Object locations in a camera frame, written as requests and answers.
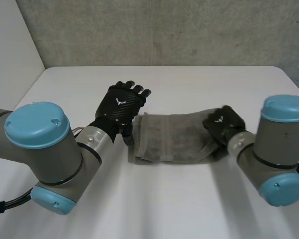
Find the gray towel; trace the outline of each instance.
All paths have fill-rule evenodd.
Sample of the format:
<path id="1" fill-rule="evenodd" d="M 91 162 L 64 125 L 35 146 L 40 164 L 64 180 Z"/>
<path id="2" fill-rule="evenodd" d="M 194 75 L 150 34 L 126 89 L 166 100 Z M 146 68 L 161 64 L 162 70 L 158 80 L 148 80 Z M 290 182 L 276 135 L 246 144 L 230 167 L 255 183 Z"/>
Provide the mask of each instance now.
<path id="1" fill-rule="evenodd" d="M 215 109 L 183 115 L 149 115 L 135 117 L 134 149 L 129 149 L 130 163 L 197 163 L 213 160 L 217 144 L 203 127 L 203 120 Z"/>

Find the light blue joint cap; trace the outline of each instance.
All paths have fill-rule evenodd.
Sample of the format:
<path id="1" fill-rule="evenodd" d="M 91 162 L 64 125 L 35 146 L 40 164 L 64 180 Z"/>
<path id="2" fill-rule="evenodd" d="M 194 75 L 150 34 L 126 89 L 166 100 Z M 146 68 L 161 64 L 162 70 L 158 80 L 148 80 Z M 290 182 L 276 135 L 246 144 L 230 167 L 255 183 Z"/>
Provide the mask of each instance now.
<path id="1" fill-rule="evenodd" d="M 261 115 L 263 118 L 273 122 L 299 122 L 299 96 L 270 96 L 264 102 Z"/>
<path id="2" fill-rule="evenodd" d="M 31 198 L 40 206 L 60 215 L 67 215 L 76 206 L 76 202 L 50 190 L 34 186 Z"/>
<path id="3" fill-rule="evenodd" d="M 5 134 L 21 148 L 42 149 L 60 142 L 70 129 L 62 108 L 51 102 L 36 102 L 16 109 L 5 121 Z"/>
<path id="4" fill-rule="evenodd" d="M 299 200 L 299 174 L 284 173 L 268 179 L 259 194 L 272 206 L 287 206 Z"/>

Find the white wall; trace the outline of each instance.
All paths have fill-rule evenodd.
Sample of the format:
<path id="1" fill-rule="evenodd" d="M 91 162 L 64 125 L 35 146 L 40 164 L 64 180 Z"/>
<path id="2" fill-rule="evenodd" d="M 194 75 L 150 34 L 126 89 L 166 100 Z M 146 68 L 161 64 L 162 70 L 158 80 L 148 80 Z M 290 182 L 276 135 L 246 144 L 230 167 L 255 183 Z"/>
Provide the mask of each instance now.
<path id="1" fill-rule="evenodd" d="M 15 0 L 0 0 L 0 108 L 12 110 L 43 71 Z"/>

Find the white table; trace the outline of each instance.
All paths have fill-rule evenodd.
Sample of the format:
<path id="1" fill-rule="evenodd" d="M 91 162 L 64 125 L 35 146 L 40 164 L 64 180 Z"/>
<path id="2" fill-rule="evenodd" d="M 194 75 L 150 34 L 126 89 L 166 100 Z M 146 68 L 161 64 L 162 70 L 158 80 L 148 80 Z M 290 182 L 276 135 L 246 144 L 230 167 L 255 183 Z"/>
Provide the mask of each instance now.
<path id="1" fill-rule="evenodd" d="M 86 126 L 107 88 L 133 80 L 152 90 L 141 114 L 181 114 L 231 105 L 256 132 L 264 99 L 299 95 L 275 67 L 55 67 L 23 100 L 59 104 L 72 128 Z M 88 189 L 68 216 L 30 201 L 0 215 L 0 239 L 299 239 L 299 202 L 269 206 L 236 162 L 133 165 L 117 137 Z M 0 200 L 37 182 L 24 165 L 0 160 Z"/>

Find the robotic arm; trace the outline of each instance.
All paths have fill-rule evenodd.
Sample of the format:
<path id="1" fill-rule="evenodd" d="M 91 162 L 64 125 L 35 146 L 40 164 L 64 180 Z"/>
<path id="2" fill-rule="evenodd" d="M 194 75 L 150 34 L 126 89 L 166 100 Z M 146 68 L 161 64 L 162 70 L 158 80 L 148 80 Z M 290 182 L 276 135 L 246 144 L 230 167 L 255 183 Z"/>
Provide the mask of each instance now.
<path id="1" fill-rule="evenodd" d="M 126 145 L 133 144 L 132 119 L 151 94 L 140 85 L 131 89 L 133 85 L 127 81 L 111 86 L 95 120 L 76 138 L 56 104 L 37 102 L 14 112 L 0 109 L 0 158 L 27 164 L 39 180 L 27 200 L 61 215 L 70 213 L 106 160 L 116 135 L 122 134 Z M 0 213 L 11 204 L 0 202 Z"/>
<path id="2" fill-rule="evenodd" d="M 268 97 L 257 135 L 246 131 L 230 106 L 217 109 L 203 125 L 266 202 L 286 206 L 299 199 L 299 96 Z"/>

